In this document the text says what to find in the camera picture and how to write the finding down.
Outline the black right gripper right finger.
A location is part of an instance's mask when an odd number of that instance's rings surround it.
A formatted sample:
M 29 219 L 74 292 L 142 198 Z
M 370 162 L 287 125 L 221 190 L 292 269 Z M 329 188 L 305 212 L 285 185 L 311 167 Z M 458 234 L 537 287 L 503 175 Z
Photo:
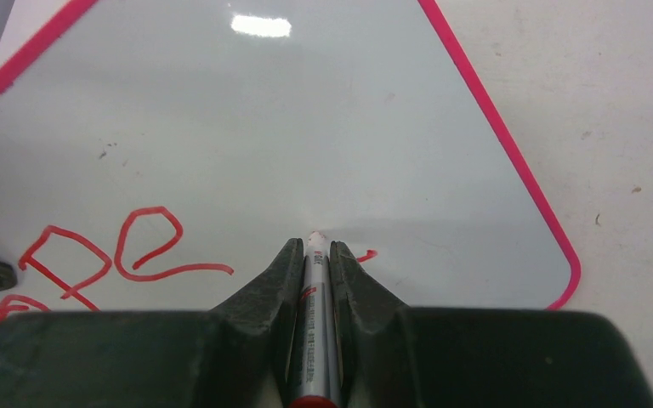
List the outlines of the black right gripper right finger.
M 653 407 L 605 317 L 409 306 L 346 244 L 330 248 L 344 397 L 368 407 Z

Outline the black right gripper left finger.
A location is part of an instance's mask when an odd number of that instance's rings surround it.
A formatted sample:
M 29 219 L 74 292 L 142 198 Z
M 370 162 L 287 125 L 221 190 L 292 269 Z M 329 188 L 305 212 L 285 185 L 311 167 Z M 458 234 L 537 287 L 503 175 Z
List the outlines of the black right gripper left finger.
M 304 245 L 208 311 L 33 312 L 0 324 L 0 407 L 285 407 Z

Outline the red whiteboard marker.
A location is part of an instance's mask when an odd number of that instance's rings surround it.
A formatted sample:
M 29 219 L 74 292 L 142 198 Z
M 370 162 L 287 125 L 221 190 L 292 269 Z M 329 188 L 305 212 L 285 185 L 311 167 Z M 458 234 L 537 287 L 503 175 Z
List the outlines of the red whiteboard marker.
M 331 242 L 313 232 L 304 249 L 302 291 L 287 376 L 289 407 L 340 407 L 341 367 L 329 270 Z

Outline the pink framed whiteboard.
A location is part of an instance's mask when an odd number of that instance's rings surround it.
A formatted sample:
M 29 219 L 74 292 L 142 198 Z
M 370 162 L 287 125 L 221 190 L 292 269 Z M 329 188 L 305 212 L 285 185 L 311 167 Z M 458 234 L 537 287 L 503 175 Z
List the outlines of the pink framed whiteboard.
M 434 1 L 69 1 L 0 67 L 0 322 L 210 309 L 315 231 L 413 305 L 581 278 Z

